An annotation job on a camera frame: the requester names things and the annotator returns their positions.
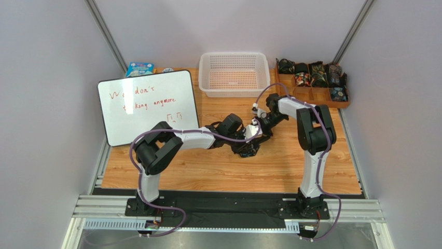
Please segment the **white plastic perforated basket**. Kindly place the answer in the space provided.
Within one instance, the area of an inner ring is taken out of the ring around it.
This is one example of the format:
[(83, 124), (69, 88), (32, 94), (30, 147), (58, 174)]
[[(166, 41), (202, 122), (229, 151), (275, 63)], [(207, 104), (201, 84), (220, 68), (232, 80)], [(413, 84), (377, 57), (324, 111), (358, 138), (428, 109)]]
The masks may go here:
[(208, 52), (200, 57), (198, 85), (210, 98), (255, 98), (270, 85), (260, 52)]

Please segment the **dark blue floral necktie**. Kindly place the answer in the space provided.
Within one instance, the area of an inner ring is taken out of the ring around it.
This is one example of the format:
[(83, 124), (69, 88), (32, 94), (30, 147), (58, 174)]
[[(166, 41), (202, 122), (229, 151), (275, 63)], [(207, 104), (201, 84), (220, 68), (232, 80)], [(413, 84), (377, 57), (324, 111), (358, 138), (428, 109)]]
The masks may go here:
[(238, 155), (242, 158), (254, 157), (258, 153), (259, 149), (259, 144), (246, 143), (239, 149)]

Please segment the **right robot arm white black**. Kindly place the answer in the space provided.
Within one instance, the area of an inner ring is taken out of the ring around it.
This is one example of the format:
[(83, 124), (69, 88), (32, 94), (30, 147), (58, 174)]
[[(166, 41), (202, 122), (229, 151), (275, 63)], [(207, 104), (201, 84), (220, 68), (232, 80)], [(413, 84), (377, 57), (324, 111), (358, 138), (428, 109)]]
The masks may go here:
[(324, 207), (325, 192), (323, 175), (325, 162), (332, 145), (336, 141), (336, 131), (327, 105), (313, 105), (293, 96), (271, 94), (266, 99), (269, 112), (252, 106), (252, 112), (258, 118), (263, 134), (272, 135), (272, 128), (282, 120), (292, 117), (297, 122), (297, 137), (304, 151), (304, 170), (296, 211), (301, 217), (311, 217)]

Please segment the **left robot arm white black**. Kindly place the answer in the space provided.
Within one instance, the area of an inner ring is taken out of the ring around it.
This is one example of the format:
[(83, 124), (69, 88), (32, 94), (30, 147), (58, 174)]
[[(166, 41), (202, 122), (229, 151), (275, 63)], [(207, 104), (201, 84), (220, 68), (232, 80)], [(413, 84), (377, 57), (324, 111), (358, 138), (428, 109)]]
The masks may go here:
[(139, 172), (137, 195), (148, 205), (159, 197), (160, 175), (180, 150), (210, 149), (216, 142), (248, 145), (262, 134), (256, 118), (245, 127), (243, 139), (227, 137), (208, 127), (173, 129), (166, 121), (162, 121), (152, 130), (138, 135), (130, 144), (129, 157)]

